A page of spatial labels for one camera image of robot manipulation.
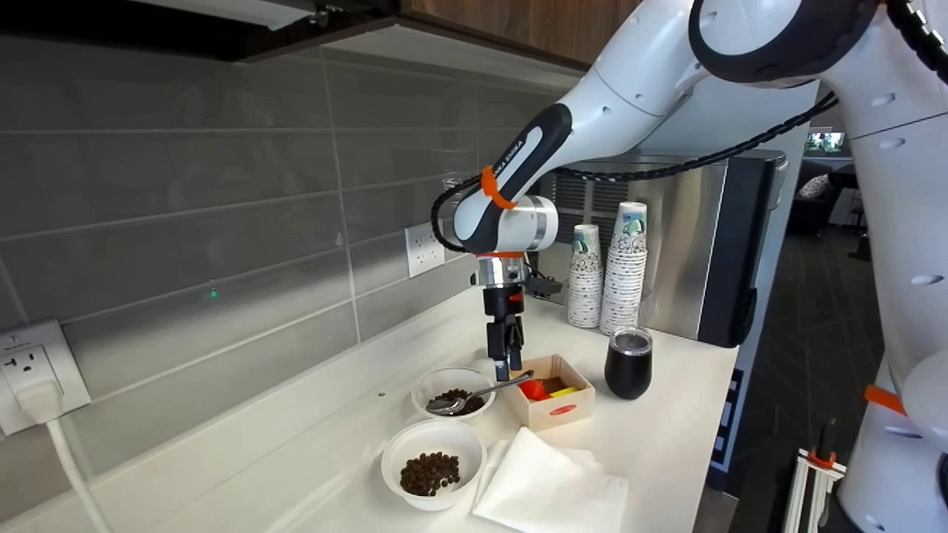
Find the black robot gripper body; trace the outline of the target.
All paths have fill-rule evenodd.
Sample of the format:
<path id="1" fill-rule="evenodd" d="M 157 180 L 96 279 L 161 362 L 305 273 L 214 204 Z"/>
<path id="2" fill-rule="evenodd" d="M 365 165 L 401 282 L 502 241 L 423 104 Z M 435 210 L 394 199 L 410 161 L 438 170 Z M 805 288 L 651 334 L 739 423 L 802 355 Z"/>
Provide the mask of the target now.
<path id="1" fill-rule="evenodd" d="M 525 347 L 527 258 L 518 251 L 484 255 L 478 260 L 478 285 L 484 288 L 484 312 L 490 318 L 490 358 L 496 363 L 518 363 Z"/>

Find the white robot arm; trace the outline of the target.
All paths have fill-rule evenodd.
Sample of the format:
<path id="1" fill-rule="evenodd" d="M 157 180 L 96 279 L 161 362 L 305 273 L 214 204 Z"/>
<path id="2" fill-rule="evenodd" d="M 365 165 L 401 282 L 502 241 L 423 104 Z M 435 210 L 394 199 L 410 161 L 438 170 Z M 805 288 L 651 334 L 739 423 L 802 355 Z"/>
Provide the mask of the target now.
<path id="1" fill-rule="evenodd" d="M 876 384 L 839 489 L 862 533 L 948 533 L 948 0 L 642 0 L 453 210 L 472 255 L 546 247 L 518 199 L 549 172 L 616 156 L 702 76 L 828 82 L 851 135 L 884 329 Z"/>

